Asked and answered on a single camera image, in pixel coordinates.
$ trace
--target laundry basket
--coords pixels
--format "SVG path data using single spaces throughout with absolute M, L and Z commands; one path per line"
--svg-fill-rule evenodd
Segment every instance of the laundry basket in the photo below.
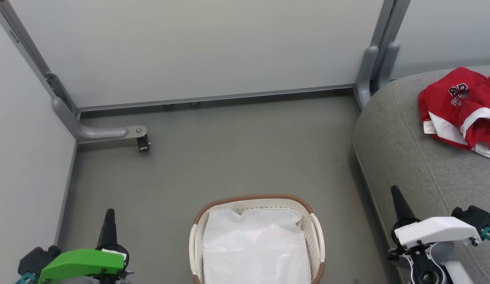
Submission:
M 214 201 L 201 209 L 194 220 L 189 238 L 189 260 L 190 269 L 195 284 L 205 284 L 203 272 L 203 232 L 207 225 L 210 209 L 232 209 L 238 214 L 255 208 L 290 208 L 301 214 L 301 229 L 306 239 L 310 270 L 312 273 L 312 284 L 319 283 L 324 274 L 324 257 L 326 254 L 324 235 L 319 220 L 313 214 L 308 203 L 301 198 L 288 194 L 258 194 L 239 196 Z

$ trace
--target gray couch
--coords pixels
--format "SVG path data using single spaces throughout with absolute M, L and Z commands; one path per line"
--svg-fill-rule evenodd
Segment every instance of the gray couch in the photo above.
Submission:
M 490 66 L 470 68 L 486 76 Z M 450 216 L 476 205 L 490 212 L 490 158 L 424 134 L 418 95 L 450 70 L 428 72 L 389 83 L 360 115 L 353 143 L 382 229 L 391 247 L 396 221 L 391 185 L 397 185 L 419 219 Z M 475 284 L 490 284 L 490 242 L 456 245 L 456 255 Z

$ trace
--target metal frame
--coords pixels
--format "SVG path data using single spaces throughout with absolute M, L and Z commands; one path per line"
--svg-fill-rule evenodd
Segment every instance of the metal frame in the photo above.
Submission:
M 380 41 L 377 63 L 373 67 L 373 90 L 377 91 L 390 82 L 390 76 L 398 57 L 401 44 L 395 42 L 404 15 L 411 0 L 395 0 L 390 11 L 382 40 Z
M 394 0 L 383 1 L 382 10 L 378 16 L 375 32 L 371 38 L 371 44 L 364 51 L 359 73 L 357 74 L 357 82 L 355 83 L 355 88 L 353 89 L 361 110 L 371 99 L 371 77 L 373 76 L 373 70 L 376 66 L 376 62 L 382 48 L 380 47 L 380 43 L 383 41 L 384 35 L 387 31 L 387 24 L 389 22 L 389 17 L 394 4 Z
M 79 143 L 98 142 L 106 137 L 106 140 L 122 139 L 124 137 L 123 131 L 128 127 L 122 128 L 121 131 L 117 129 L 110 132 L 109 128 L 91 128 L 84 125 L 77 126 L 74 121 L 68 121 L 69 117 L 66 111 L 62 111 L 61 102 L 66 105 L 70 113 L 74 113 L 78 117 L 81 111 L 99 111 L 110 110 L 117 108 L 133 108 L 144 106 L 156 106 L 156 105 L 168 105 L 176 103 L 194 103 L 201 101 L 210 101 L 215 99 L 234 99 L 240 97 L 261 97 L 265 95 L 283 95 L 294 92 L 313 92 L 317 90 L 334 90 L 338 88 L 351 88 L 354 87 L 354 92 L 357 97 L 357 101 L 361 108 L 366 106 L 367 102 L 371 98 L 370 82 L 373 76 L 378 76 L 380 80 L 377 82 L 388 81 L 390 79 L 390 70 L 388 66 L 393 66 L 395 56 L 397 56 L 399 45 L 391 45 L 387 42 L 394 40 L 398 32 L 399 26 L 406 13 L 407 6 L 410 0 L 384 0 L 378 21 L 371 39 L 370 46 L 364 51 L 364 57 L 360 66 L 360 70 L 357 76 L 357 82 L 355 84 L 346 84 L 339 86 L 324 86 L 318 88 L 303 88 L 296 90 L 281 90 L 274 92 L 259 92 L 259 93 L 244 93 L 237 95 L 227 95 L 219 97 L 200 97 L 193 99 L 173 99 L 168 101 L 156 101 L 156 102 L 142 102 L 132 104 L 120 104 L 120 105 L 106 105 L 106 106 L 89 106 L 84 108 L 77 108 L 71 101 L 68 92 L 64 89 L 60 79 L 50 72 L 50 69 L 43 57 L 36 48 L 34 42 L 30 38 L 29 34 L 23 27 L 19 17 L 15 13 L 13 7 L 8 0 L 0 0 L 0 12 L 6 19 L 8 26 L 5 29 L 10 30 L 12 40 L 17 43 L 17 47 L 24 47 L 29 58 L 32 59 L 37 70 L 40 70 L 44 74 L 44 79 L 50 85 L 52 92 L 49 92 L 52 97 L 59 97 L 61 101 L 54 100 L 54 110 L 57 112 L 61 120 L 66 127 L 71 131 L 71 134 L 77 139 Z
M 79 144 L 136 138 L 140 151 L 148 151 L 150 143 L 145 126 L 98 128 L 81 124 L 77 119 L 79 118 L 78 108 L 74 105 L 57 75 L 50 72 L 47 63 L 8 0 L 0 0 L 0 22 L 52 97 L 54 111 Z

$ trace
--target white cloth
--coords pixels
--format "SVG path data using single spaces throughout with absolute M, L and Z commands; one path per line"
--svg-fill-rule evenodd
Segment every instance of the white cloth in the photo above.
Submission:
M 309 284 L 301 214 L 288 208 L 209 212 L 203 233 L 206 284 Z

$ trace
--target floor trim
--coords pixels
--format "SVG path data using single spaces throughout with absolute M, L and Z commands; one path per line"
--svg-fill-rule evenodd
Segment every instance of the floor trim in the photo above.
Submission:
M 129 104 L 116 104 L 116 105 L 104 105 L 104 106 L 84 106 L 78 108 L 80 112 L 93 112 L 93 111 L 103 111 L 103 110 L 116 110 L 120 108 L 138 108 L 138 107 L 150 107 L 150 106 L 161 106 L 161 105 L 171 105 L 171 104 L 183 104 L 183 103 L 195 103 L 195 102 L 207 102 L 207 101 L 219 101 L 222 99 L 241 99 L 244 97 L 264 97 L 268 95 L 287 95 L 291 93 L 303 93 L 303 92 L 317 92 L 324 90 L 338 90 L 345 88 L 353 88 L 355 84 L 343 84 L 334 86 L 322 86 L 313 88 L 301 88 L 292 90 L 279 90 L 279 91 L 269 91 L 269 92 L 252 92 L 252 93 L 240 93 L 236 95 L 216 95 L 212 97 L 194 97 L 190 99 L 168 99 L 165 101 L 154 101 L 154 102 L 139 102 L 139 103 L 129 103 Z

